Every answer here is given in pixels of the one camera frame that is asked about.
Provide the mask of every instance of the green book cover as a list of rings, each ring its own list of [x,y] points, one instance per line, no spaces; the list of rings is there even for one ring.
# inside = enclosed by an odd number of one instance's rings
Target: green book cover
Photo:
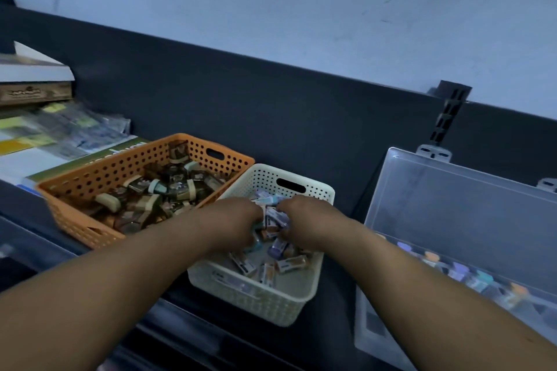
[[[105,150],[97,151],[96,153],[88,154],[87,156],[69,161],[64,164],[60,164],[60,166],[53,167],[52,169],[43,170],[42,172],[38,172],[32,174],[31,176],[27,176],[23,180],[23,184],[28,188],[34,188],[35,184],[37,184],[40,181],[49,179],[51,177],[57,176],[61,173],[65,173],[73,169],[77,169],[80,166],[84,166],[86,164],[96,162],[103,158],[113,156],[115,154],[118,154],[121,151],[130,150],[132,148],[142,146],[143,144],[146,144],[148,142],[149,141],[147,139],[140,138],[140,137],[129,139],[126,142],[122,142],[120,144],[117,144]]]

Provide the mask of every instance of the small box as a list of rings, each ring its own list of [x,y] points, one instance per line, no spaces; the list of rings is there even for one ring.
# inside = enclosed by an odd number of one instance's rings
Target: small box
[[[15,42],[16,54],[0,54],[0,106],[69,100],[71,69]]]

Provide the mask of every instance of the white wall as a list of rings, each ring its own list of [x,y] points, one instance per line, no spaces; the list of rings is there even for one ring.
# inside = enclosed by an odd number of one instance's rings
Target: white wall
[[[557,118],[557,0],[16,0],[19,6]]]

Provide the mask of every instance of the purple package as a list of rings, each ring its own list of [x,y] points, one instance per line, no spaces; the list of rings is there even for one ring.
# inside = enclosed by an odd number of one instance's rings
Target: purple package
[[[269,247],[267,254],[275,260],[280,260],[287,245],[288,242],[276,239],[275,242],[273,242],[273,245]]]
[[[288,215],[286,213],[276,211],[275,207],[267,207],[267,209],[265,209],[265,215],[272,218],[282,228],[288,228],[290,224]]]

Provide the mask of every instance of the white plastic basket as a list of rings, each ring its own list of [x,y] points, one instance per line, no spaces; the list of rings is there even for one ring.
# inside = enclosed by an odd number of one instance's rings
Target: white plastic basket
[[[335,190],[329,185],[266,164],[254,164],[247,169],[219,199],[251,197],[256,189],[288,198],[303,194],[331,204],[335,199]],[[248,258],[255,264],[261,264],[269,246],[270,243],[267,243],[263,249],[247,254]],[[276,325],[287,327],[296,320],[306,302],[315,296],[322,263],[323,254],[315,253],[308,269],[277,275],[273,289],[254,280],[257,276],[250,279],[239,274],[224,254],[215,254],[195,263],[188,269],[188,276],[195,287]]]

